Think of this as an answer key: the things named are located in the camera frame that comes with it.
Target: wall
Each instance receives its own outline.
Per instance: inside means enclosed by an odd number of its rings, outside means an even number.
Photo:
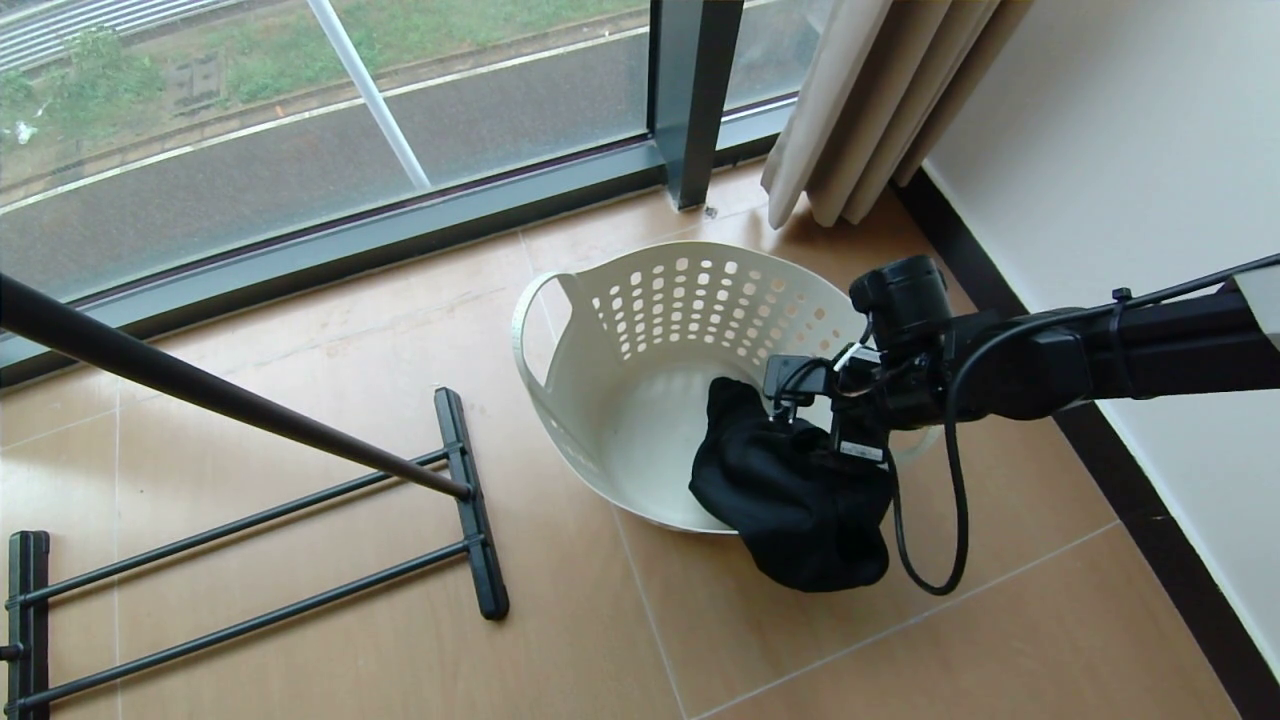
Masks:
[[[1039,0],[925,163],[1028,307],[1280,251],[1280,3]],[[1102,405],[1280,674],[1280,391]]]

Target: floor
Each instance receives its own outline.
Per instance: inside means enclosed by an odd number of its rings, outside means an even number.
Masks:
[[[512,309],[534,275],[703,238],[844,286],[929,251],[892,193],[858,228],[818,228],[801,202],[774,232],[760,168],[718,174],[705,213],[677,214],[646,193],[159,342],[406,456],[439,443],[434,387],[457,389],[512,611],[484,621],[465,565],[429,570],[67,700],[54,717],[1234,717],[1050,421],[961,428],[973,543],[947,598],[915,589],[896,565],[872,588],[794,593],[758,574],[735,538],[650,525],[572,475],[511,360]],[[952,300],[972,307],[959,292]],[[531,360],[545,363],[550,325],[530,332]],[[96,370],[10,393],[0,411],[0,529],[51,532],[55,580],[362,474]],[[932,578],[952,547],[945,460],[940,443],[902,471],[914,556]],[[452,501],[394,484],[106,583],[56,603],[52,682],[458,534]]]

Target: curtain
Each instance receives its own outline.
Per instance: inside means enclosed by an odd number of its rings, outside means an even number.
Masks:
[[[795,111],[764,165],[769,224],[800,193],[814,220],[858,223],[905,184],[960,111],[1030,0],[838,0]]]

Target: robotic arm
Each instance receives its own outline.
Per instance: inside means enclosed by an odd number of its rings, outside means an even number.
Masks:
[[[933,260],[908,258],[850,286],[854,309],[868,318],[859,343],[833,360],[771,356],[764,395],[777,421],[829,397],[828,451],[846,465],[893,471],[892,430],[945,427],[959,538],[943,584],[924,582],[908,559],[896,479],[893,520],[908,574],[927,592],[947,594],[968,555],[957,423],[992,414],[1032,420],[1102,398],[1280,388],[1280,347],[1260,325],[1275,322],[1277,275],[1280,255],[1272,255],[1140,297],[1120,288],[1108,305],[1001,319],[992,311],[952,315]],[[1217,284],[1212,295],[1169,302]],[[1265,291],[1247,293],[1242,284]],[[1251,299],[1263,306],[1251,307]],[[876,350],[864,347],[870,338]]]

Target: plastic basket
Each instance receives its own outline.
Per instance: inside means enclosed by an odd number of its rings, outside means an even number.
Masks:
[[[553,279],[572,314],[544,386],[525,360],[524,328]],[[512,342],[543,427],[588,486],[659,525],[732,533],[689,492],[712,379],[759,388],[769,355],[831,356],[864,327],[840,288],[799,265],[731,245],[671,242],[535,279],[516,307]],[[828,406],[819,398],[800,414],[827,427]]]

